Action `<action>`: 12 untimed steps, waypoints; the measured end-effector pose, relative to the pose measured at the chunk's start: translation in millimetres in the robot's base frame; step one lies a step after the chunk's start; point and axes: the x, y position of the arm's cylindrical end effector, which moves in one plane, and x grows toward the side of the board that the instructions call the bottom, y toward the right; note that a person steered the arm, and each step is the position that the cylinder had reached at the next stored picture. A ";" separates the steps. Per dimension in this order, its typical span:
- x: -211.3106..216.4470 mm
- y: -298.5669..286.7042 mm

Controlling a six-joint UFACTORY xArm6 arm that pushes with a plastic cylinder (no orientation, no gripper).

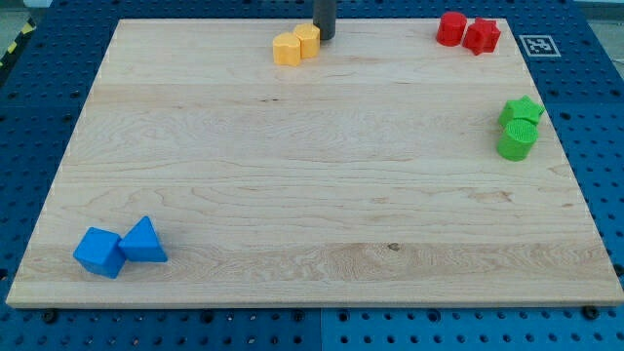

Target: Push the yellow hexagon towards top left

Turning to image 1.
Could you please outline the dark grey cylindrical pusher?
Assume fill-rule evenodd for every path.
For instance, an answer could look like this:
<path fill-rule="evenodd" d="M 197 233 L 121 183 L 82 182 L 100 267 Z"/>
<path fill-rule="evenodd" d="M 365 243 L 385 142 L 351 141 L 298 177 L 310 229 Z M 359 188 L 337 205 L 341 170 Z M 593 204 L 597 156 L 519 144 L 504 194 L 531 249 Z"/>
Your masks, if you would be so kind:
<path fill-rule="evenodd" d="M 313 1 L 313 24 L 320 30 L 320 40 L 331 40 L 335 35 L 336 0 Z"/>

